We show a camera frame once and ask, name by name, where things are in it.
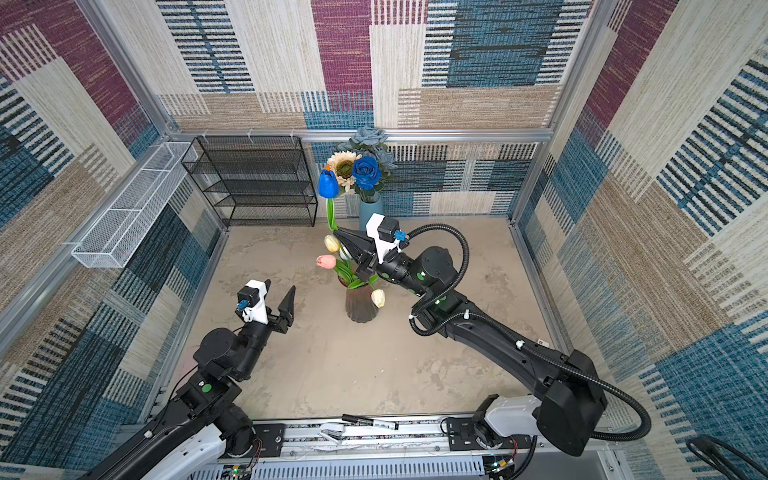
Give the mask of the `yellow white tulip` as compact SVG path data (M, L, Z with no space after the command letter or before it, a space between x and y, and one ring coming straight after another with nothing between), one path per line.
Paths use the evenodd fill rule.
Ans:
M324 245L326 249L333 254L338 253L341 250L341 243L332 234L326 235L324 237Z

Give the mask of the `pink tulip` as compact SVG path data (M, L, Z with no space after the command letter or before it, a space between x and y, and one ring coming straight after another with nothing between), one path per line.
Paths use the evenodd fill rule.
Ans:
M318 256L316 264L323 269L332 270L343 286L349 288L354 280L354 271L347 260L338 259L335 255Z

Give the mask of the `light blue ceramic vase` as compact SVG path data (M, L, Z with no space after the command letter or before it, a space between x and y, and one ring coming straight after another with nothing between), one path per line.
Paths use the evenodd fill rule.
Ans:
M375 193L368 199L360 198L359 201L359 229L366 230L366 225L373 214L383 213L383 201L379 193Z

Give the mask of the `dark blue tulip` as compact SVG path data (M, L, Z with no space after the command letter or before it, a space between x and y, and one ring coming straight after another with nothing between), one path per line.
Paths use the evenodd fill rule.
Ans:
M335 217L335 199L340 194L340 187L334 171L326 166L318 178L318 194L326 200L327 222L331 232L338 229Z

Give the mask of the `dark red glass vase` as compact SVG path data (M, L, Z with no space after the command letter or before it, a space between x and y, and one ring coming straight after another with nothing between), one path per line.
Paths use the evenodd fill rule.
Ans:
M376 318L379 308L372 300L373 288L364 284L355 289L348 289L345 297L345 311L355 323L368 323Z

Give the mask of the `dusty blue rose bouquet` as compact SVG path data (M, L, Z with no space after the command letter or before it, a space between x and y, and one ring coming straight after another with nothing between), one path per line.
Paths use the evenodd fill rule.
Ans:
M388 138L389 136L382 129L363 126L347 141L337 144L335 151L349 151L363 156L372 156L378 161L383 178L387 179L397 168L394 152L386 143Z

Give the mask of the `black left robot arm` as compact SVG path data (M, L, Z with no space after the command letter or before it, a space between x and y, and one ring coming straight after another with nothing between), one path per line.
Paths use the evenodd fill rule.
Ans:
M296 288L273 312L270 285L250 280L240 289L235 314L243 326L207 333L193 354L196 367L166 406L83 479L186 479L223 455L256 457L262 441L236 398L271 334L285 334L294 322Z

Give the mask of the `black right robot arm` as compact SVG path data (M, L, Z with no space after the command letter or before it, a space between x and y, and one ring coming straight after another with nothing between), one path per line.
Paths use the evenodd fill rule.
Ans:
M417 335L450 338L510 373L540 402L532 413L537 430L561 452L581 455L607 407L603 389L588 379L596 373L593 363L583 354L566 356L531 341L458 292L468 270L470 247L455 227L432 223L408 234L391 231L390 235L395 241L410 241L429 231L444 231L457 239L462 250L459 266L443 247L430 247L412 259L399 247L380 255L377 234L338 228L333 235L357 263L358 274L377 275L417 296L409 314Z

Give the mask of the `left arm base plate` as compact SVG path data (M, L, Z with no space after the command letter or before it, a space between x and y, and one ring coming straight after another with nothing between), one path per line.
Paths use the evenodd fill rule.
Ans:
M281 456L287 425L284 423L262 423L252 427L253 438L244 459L261 460Z

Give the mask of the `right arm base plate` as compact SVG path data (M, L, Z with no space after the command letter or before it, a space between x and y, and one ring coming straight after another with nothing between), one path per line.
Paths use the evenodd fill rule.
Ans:
M470 417L444 417L439 424L451 451L470 450L526 450L532 444L528 435L501 437L489 427Z

